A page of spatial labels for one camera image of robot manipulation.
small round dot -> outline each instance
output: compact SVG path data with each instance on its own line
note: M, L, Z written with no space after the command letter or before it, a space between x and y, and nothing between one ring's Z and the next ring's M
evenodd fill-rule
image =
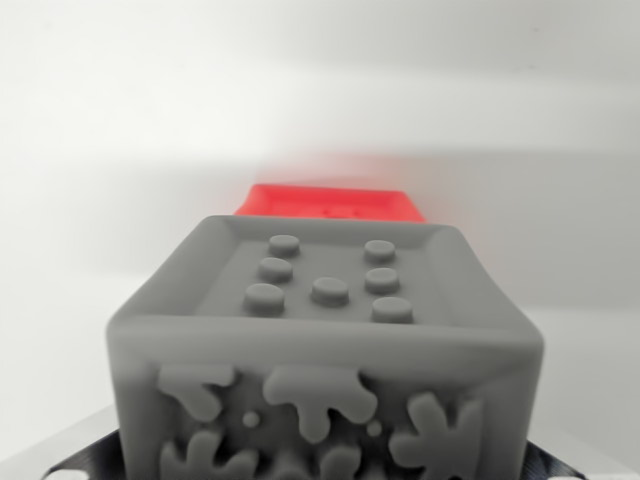
M404 298L382 297L374 300L371 315L374 322L411 323L413 308Z
M268 283L255 283L244 295L246 308L257 315L277 315L284 310L284 292Z
M364 245L364 256L372 263L383 263L393 260L396 246L386 240L370 240Z
M269 283L288 282L293 276L293 267L281 258L263 258L258 266L258 275Z
M370 293L395 293L400 288L398 272L393 268L374 268L364 276L365 288Z
M371 420L367 424L367 435L370 437L378 437L382 433L382 425L377 420Z
M260 415L253 410L246 412L242 416L242 424L247 428L256 428L260 425Z
M313 282L311 298L328 307L345 305L349 302L349 287L337 278L321 277Z
M269 251L276 257L294 257L300 253L300 240L293 235L274 235L269 239Z

cube top face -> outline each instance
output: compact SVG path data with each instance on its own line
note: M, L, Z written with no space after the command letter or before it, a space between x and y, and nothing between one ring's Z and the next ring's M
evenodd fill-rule
M125 310L212 321L529 327L457 230L399 222L210 217Z
M516 480L541 339L454 228L210 217L109 350L130 480Z
M423 222L404 192L254 185L236 215Z

red object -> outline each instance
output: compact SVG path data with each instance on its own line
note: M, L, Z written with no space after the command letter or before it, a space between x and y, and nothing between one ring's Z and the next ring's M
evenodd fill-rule
M236 215L424 222L404 192L254 185Z

cube side face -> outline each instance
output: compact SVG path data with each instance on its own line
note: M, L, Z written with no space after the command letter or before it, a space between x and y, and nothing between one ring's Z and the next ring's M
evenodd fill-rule
M198 270L207 288L196 288L205 293L189 314L162 315L146 300L136 310L134 299L110 327L131 480L518 478L542 342L515 309L513 329L504 319L500 328L461 321L446 303L459 292L443 293L449 280L441 275L422 283L442 302L433 318L413 301L420 285L408 283L419 268L437 273L429 242L443 229L392 224L398 234L382 222L363 222L363 231L351 222L255 220L225 223L230 240L217 244L225 252L210 253L220 267L211 277ZM213 242L220 229L200 232L214 232ZM294 276L274 282L285 308L256 310L239 282L260 277L256 263L273 253L271 236L293 233L298 250L285 257ZM371 240L394 243L395 257L370 265L362 248ZM424 263L409 255L424 252ZM372 267L397 271L393 294L412 300L410 321L396 321L394 306L375 315L373 303L387 293L368 289ZM321 274L303 271L314 269ZM327 274L346 280L346 303L314 298L312 279Z

gray 3d printed cube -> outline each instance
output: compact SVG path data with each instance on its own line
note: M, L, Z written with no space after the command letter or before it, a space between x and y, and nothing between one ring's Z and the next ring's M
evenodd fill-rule
M516 480L543 350L453 227L231 216L108 342L129 480Z

